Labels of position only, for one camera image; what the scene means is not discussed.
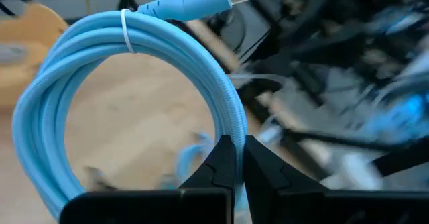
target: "white cable tie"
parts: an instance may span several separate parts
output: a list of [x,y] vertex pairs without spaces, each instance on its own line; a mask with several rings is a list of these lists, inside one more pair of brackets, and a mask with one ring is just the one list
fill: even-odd
[[125,21],[125,12],[126,11],[129,11],[129,9],[122,9],[121,10],[121,24],[122,24],[123,38],[125,39],[125,43],[127,44],[128,50],[131,53],[135,54],[133,46],[131,46],[131,42],[129,41],[129,38],[128,38],[127,22]]

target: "light blue cable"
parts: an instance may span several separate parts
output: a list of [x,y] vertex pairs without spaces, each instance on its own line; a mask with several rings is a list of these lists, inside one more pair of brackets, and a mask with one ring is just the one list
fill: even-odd
[[[176,177],[180,184],[183,184],[192,174],[192,162],[199,156],[205,160],[210,152],[215,147],[211,136],[208,133],[199,133],[200,140],[197,144],[186,146],[178,153],[176,162]],[[247,193],[245,188],[241,189],[241,193],[236,194],[235,212],[244,211],[247,208]]]
[[[171,5],[171,0],[159,1],[161,5]],[[162,13],[161,5],[158,12],[164,16],[162,19],[175,19],[176,15],[169,17],[168,13]],[[201,12],[197,11],[194,19]],[[80,84],[103,60],[128,52],[120,14],[111,11],[90,15],[67,29],[23,92],[13,114],[12,135],[18,158],[56,219],[69,200],[85,191],[66,157],[67,112]],[[240,195],[247,126],[243,106],[230,80],[210,53],[182,30],[142,13],[127,12],[126,20],[132,48],[169,62],[189,78],[210,108],[216,140],[224,134],[231,136],[237,150],[236,194]]]

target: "wooden surface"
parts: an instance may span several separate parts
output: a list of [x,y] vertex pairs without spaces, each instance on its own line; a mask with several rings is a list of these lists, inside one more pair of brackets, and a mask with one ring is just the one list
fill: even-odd
[[49,48],[67,28],[59,15],[39,3],[25,5],[24,14],[17,19],[0,21],[0,45],[18,45],[25,52],[19,60],[0,64],[0,108],[14,106]]
[[[54,223],[15,157],[11,110],[0,115],[0,223]],[[248,114],[249,133],[259,124]],[[123,54],[98,67],[75,96],[66,126],[72,168],[100,168],[120,188],[151,189],[173,173],[176,153],[193,133],[213,134],[212,117],[194,86],[169,64]],[[277,150],[287,161],[296,161]]]

